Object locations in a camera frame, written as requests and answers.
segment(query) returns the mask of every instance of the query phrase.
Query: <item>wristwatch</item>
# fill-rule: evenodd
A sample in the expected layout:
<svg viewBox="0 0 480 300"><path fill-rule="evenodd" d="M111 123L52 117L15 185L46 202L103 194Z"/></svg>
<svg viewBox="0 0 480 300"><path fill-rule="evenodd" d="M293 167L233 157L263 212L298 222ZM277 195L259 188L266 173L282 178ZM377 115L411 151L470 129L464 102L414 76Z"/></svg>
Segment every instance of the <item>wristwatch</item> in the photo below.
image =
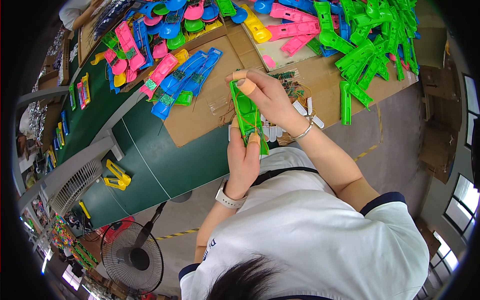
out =
<svg viewBox="0 0 480 300"><path fill-rule="evenodd" d="M228 208L240 208L242 207L243 203L247 199L247 196L239 199L239 200L232 200L230 199L225 193L223 193L223 189L225 188L225 183L227 183L227 180L223 178L222 183L220 184L220 187L218 188L218 192L216 192L215 200L220 202L221 204L225 205Z"/></svg>

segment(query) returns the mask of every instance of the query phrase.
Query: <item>green workbench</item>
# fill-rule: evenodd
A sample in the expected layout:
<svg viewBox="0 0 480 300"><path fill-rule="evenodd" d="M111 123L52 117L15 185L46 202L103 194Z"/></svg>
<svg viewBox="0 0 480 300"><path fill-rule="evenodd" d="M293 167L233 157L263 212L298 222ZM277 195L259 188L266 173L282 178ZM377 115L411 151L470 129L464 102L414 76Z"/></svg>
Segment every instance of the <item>green workbench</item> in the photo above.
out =
<svg viewBox="0 0 480 300"><path fill-rule="evenodd" d="M128 93L115 94L110 91L108 79L105 78L105 60L96 66L90 64L96 53L105 50L106 46L100 44L75 80L76 86L88 72L90 104L81 110L77 102L77 109L72 111L70 101L65 101L63 109L66 110L70 134L65 137L63 149L57 151L57 161L60 163L89 146L111 115L143 84L138 84ZM70 76L76 71L77 62L75 58L70 66ZM161 119L150 113L151 108L152 104L142 99L112 128L125 157L117 162L112 152L108 152L102 160L103 176L115 177L105 167L109 158L125 170L132 181L124 191L107 187L100 181L84 194L82 201L95 228L136 214L228 174L227 126L216 128L177 148L162 126Z"/></svg>

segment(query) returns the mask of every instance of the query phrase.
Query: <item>fan grille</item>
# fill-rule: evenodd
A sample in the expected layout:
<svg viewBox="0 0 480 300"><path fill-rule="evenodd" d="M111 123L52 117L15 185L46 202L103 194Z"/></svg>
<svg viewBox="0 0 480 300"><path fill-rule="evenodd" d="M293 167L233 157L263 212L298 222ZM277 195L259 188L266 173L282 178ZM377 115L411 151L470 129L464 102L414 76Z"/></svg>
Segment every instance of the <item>fan grille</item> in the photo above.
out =
<svg viewBox="0 0 480 300"><path fill-rule="evenodd" d="M163 278L163 257L162 252L155 238L150 234L142 249L148 254L150 264L144 271L137 270L125 257L125 252L130 250L135 244L137 236L142 231L143 226L131 221L122 221L131 223L127 228L113 230L116 223L110 225L104 234L109 235L106 243L102 239L101 254L102 262L108 273L108 276L119 286L122 284L129 287L129 292L133 295L145 295L156 289Z"/></svg>
<svg viewBox="0 0 480 300"><path fill-rule="evenodd" d="M87 188L102 175L102 163L94 159L85 164L63 185L52 202L53 210L64 216Z"/></svg>

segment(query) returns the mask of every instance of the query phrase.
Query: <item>silver bracelet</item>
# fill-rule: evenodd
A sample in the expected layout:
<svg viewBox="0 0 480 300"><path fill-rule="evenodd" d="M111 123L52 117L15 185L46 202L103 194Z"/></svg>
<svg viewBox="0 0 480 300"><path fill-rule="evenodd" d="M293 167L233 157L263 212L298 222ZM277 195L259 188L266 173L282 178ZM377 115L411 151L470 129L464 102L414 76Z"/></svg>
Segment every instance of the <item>silver bracelet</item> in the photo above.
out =
<svg viewBox="0 0 480 300"><path fill-rule="evenodd" d="M297 136L297 137L290 137L290 139L292 141L298 141L299 139L301 139L302 137L304 137L305 135L307 135L307 133L310 131L310 129L312 129L312 126L313 126L313 116L310 116L310 115L306 115L305 117L309 117L310 118L310 125L308 126L307 130L305 130L301 135Z"/></svg>

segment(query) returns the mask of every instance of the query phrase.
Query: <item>black standing fan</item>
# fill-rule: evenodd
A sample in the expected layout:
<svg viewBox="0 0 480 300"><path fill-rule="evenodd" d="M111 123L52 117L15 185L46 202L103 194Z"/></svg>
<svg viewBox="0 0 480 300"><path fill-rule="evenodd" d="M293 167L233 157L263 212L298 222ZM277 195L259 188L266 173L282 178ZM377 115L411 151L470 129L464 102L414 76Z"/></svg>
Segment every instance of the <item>black standing fan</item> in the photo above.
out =
<svg viewBox="0 0 480 300"><path fill-rule="evenodd" d="M117 285L128 286L131 295L148 294L162 282L163 256L150 232L166 203L157 207L152 220L145 226L122 221L131 224L115 230L115 222L103 234L100 252L107 274Z"/></svg>

